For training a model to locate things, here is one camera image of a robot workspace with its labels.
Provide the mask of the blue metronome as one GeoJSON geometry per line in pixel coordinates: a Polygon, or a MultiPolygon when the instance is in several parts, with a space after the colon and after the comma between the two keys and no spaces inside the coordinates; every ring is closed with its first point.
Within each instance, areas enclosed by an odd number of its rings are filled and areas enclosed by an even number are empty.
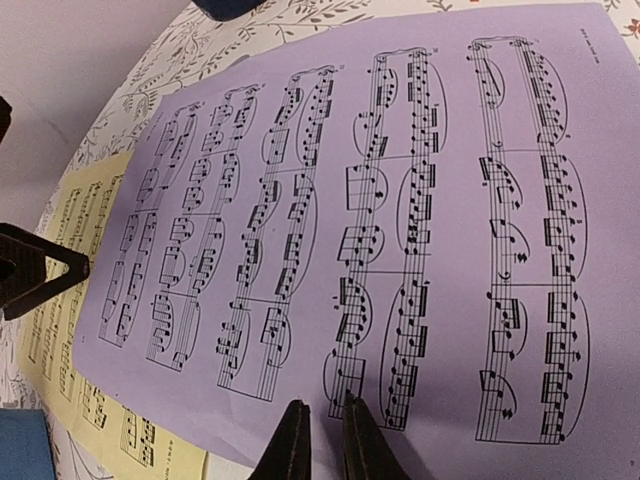
{"type": "Polygon", "coordinates": [[[45,416],[41,410],[1,410],[1,478],[55,478],[45,416]]]}

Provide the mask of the floral table mat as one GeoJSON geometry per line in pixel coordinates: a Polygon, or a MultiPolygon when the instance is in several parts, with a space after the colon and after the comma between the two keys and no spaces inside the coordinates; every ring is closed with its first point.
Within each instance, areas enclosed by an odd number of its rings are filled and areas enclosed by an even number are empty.
{"type": "MultiPolygon", "coordinates": [[[[133,147],[161,94],[230,66],[241,54],[371,17],[445,13],[489,6],[597,2],[609,14],[639,64],[639,1],[266,1],[226,24],[186,7],[151,43],[88,130],[62,178],[133,147]]],[[[42,401],[19,373],[21,320],[1,321],[1,401],[5,408],[40,408],[42,401]]],[[[56,479],[113,479],[45,409],[56,479]]]]}

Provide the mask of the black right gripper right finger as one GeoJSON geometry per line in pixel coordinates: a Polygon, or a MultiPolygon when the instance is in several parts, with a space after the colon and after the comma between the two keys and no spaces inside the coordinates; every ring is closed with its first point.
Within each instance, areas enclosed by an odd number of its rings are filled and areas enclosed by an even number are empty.
{"type": "Polygon", "coordinates": [[[366,402],[351,392],[345,396],[342,448],[346,479],[410,479],[366,402]]]}

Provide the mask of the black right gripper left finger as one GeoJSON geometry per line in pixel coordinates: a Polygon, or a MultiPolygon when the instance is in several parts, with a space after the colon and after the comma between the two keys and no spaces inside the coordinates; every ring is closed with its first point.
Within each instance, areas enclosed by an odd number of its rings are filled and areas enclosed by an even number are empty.
{"type": "Polygon", "coordinates": [[[252,473],[252,478],[311,478],[310,407],[302,400],[292,400],[288,404],[252,473]]]}

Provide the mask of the yellow sheet music page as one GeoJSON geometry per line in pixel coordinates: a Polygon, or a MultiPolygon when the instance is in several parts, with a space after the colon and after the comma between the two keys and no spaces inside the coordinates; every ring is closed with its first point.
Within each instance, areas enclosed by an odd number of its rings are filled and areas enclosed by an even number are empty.
{"type": "MultiPolygon", "coordinates": [[[[131,155],[68,170],[38,226],[44,238],[94,258],[131,155]]],[[[88,284],[82,282],[20,321],[21,374],[44,411],[59,479],[201,479],[203,450],[104,394],[75,368],[72,346],[88,284]]]]}

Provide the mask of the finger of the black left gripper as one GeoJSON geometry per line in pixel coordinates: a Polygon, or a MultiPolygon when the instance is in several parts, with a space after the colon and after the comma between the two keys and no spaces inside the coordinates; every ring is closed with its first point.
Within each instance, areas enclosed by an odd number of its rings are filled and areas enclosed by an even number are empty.
{"type": "Polygon", "coordinates": [[[87,255],[18,226],[1,224],[1,312],[5,320],[21,317],[89,275],[87,255]],[[48,280],[47,259],[61,262],[67,271],[48,280]]]}

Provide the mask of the dark blue cup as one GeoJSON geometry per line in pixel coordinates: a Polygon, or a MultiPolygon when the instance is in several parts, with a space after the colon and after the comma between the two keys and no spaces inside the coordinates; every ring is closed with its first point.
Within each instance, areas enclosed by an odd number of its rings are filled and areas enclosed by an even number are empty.
{"type": "Polygon", "coordinates": [[[193,0],[209,18],[216,21],[230,21],[261,6],[265,0],[193,0]]]}

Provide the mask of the purple sheet music page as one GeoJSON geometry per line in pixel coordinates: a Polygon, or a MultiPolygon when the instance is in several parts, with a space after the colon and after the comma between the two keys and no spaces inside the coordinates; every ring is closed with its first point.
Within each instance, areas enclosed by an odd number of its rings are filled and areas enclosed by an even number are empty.
{"type": "Polygon", "coordinates": [[[73,359],[247,466],[346,398],[415,479],[639,475],[639,71],[596,3],[365,20],[165,97],[73,359]]]}

